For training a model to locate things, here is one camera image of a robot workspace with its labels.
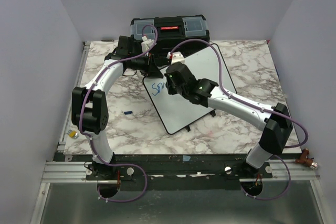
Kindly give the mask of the white whiteboard with black rim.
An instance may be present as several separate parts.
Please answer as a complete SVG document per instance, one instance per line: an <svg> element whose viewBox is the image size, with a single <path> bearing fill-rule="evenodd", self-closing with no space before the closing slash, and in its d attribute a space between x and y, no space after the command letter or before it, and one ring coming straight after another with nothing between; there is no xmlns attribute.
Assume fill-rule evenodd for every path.
<svg viewBox="0 0 336 224"><path fill-rule="evenodd" d="M188 56L184 63L162 68L163 78L143 78L145 89L168 134L190 129L207 114L215 115L207 99L219 84L232 93L236 88L220 51L210 46Z"/></svg>

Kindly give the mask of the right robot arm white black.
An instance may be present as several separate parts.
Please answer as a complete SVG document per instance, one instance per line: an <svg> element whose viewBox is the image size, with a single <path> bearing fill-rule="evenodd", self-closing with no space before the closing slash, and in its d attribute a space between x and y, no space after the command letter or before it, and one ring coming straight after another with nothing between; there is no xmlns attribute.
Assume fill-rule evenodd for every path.
<svg viewBox="0 0 336 224"><path fill-rule="evenodd" d="M180 62L170 65L164 75L170 95L179 94L192 104L227 112L262 132L259 142L248 152L241 165L246 177L255 177L264 162L283 152L293 130L286 105L277 103L271 106L254 102L221 89L215 81L196 79L187 65Z"/></svg>

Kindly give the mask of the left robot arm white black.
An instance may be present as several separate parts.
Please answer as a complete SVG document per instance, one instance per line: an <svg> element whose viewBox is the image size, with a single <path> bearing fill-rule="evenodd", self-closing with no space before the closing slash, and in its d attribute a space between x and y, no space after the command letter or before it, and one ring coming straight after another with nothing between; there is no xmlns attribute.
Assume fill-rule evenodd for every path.
<svg viewBox="0 0 336 224"><path fill-rule="evenodd" d="M98 173L104 179L116 175L116 166L111 163L114 152L109 146L105 128L109 111L106 94L127 69L150 72L150 51L158 36L149 39L142 36L142 50L132 37L120 36L118 46L105 56L104 63L96 76L84 87L72 91L71 121L90 144L93 161L99 163Z"/></svg>

